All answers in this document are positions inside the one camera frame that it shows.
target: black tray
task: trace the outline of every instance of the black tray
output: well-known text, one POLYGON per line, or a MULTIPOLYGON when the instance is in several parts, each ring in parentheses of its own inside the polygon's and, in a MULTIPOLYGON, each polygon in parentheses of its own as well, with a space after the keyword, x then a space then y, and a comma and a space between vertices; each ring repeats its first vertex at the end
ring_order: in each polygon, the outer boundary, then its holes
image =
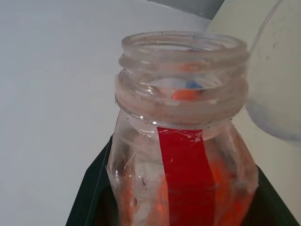
MULTIPOLYGON (((87 169, 66 226, 118 226, 118 209, 105 166, 112 137, 87 169)), ((300 226, 260 168, 259 187, 242 226, 300 226)))

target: white background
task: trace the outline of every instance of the white background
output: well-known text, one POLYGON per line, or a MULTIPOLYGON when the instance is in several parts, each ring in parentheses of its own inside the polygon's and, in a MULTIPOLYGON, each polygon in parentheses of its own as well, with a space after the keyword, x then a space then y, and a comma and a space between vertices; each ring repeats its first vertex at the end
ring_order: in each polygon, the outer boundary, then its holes
POLYGON ((208 23, 145 0, 1 0, 0 225, 66 223, 113 133, 123 37, 208 23))

